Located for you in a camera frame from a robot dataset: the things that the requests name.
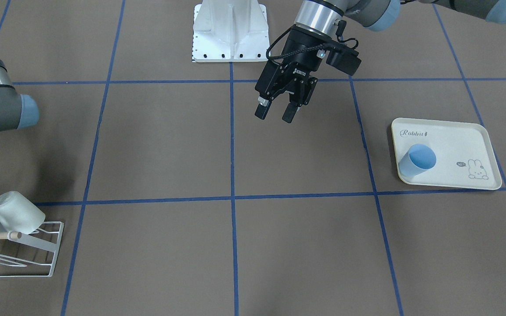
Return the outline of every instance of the white tray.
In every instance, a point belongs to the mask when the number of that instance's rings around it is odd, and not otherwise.
[[[502,179],[487,130],[473,123],[396,118],[392,136],[398,176],[407,184],[497,190]],[[436,154],[436,165],[417,176],[399,171],[399,161],[414,144]]]

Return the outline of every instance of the blue cup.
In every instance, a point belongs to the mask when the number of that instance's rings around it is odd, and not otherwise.
[[[415,144],[399,161],[399,171],[404,176],[416,176],[430,170],[435,164],[434,151],[424,144]]]

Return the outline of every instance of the plastic cup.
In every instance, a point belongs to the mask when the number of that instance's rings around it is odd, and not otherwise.
[[[404,176],[416,176],[430,170],[435,164],[434,151],[424,144],[415,144],[401,158],[399,171]]]

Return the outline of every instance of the rabbit tray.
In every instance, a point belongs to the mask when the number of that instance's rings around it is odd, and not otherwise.
[[[497,190],[502,180],[487,130],[473,123],[396,118],[392,138],[399,178],[407,184]],[[436,154],[436,165],[416,176],[404,176],[399,161],[414,144]]]

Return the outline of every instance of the white wire rack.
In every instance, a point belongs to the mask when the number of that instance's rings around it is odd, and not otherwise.
[[[0,265],[1,266],[12,266],[14,268],[25,268],[30,265],[35,266],[48,266],[48,274],[42,275],[27,275],[27,274],[8,274],[8,275],[0,275],[0,278],[9,278],[9,277],[50,277],[54,274],[54,269],[56,268],[56,261],[58,260],[58,252],[60,250],[60,243],[62,242],[62,234],[64,232],[64,223],[62,222],[43,222],[41,227],[52,226],[54,227],[56,224],[59,224],[58,230],[44,230],[42,228],[38,228],[32,234],[22,234],[20,232],[6,232],[0,233],[0,240],[6,239],[12,242],[18,242],[19,244],[24,244],[26,246],[30,246],[33,248],[37,248],[40,250],[47,251],[49,254],[52,254],[52,262],[35,262],[26,259],[21,259],[13,256],[8,256],[4,254],[0,254]],[[34,235],[36,234],[48,234],[54,235],[56,234],[58,237],[56,238],[56,243],[44,240],[42,238],[37,238]]]

